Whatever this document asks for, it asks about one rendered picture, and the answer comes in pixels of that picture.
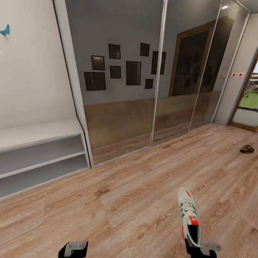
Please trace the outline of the sandal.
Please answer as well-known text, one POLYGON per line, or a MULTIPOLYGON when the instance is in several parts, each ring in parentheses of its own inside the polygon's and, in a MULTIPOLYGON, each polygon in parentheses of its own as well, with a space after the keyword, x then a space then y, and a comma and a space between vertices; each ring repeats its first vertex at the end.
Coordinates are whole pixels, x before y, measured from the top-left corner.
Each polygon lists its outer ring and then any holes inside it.
POLYGON ((246 153, 246 152, 252 153, 254 150, 255 150, 255 148, 252 148, 251 146, 247 146, 247 147, 241 148, 239 152, 241 152, 241 153, 246 153))

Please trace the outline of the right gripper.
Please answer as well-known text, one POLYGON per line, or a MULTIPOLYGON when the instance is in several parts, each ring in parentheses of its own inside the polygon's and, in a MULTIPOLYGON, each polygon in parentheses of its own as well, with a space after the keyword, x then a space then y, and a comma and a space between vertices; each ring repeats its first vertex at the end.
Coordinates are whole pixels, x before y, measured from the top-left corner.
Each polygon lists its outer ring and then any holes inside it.
POLYGON ((204 255, 200 248, 195 248, 189 245, 187 239, 185 239, 187 253, 191 254, 191 258, 217 258, 215 251, 209 250, 210 256, 204 255))

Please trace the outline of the gym shoe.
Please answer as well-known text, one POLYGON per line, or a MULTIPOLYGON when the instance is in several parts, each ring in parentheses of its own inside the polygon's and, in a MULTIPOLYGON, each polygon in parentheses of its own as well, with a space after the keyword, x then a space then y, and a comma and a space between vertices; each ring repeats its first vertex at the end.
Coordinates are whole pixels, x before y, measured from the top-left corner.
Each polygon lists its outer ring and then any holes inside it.
POLYGON ((187 239, 190 246, 201 248, 201 229, 196 213, 196 205, 191 192, 184 186, 178 191, 178 203, 183 218, 183 239, 187 239))

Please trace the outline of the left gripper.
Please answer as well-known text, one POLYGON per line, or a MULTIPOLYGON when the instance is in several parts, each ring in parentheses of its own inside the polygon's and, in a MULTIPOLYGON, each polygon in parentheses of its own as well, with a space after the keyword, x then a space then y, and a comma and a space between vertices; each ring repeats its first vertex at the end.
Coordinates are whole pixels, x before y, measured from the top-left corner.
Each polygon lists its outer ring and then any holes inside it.
POLYGON ((74 250, 70 257, 65 257, 66 245, 59 251, 58 258, 84 258, 86 257, 88 248, 88 241, 86 242, 86 247, 81 250, 74 250))

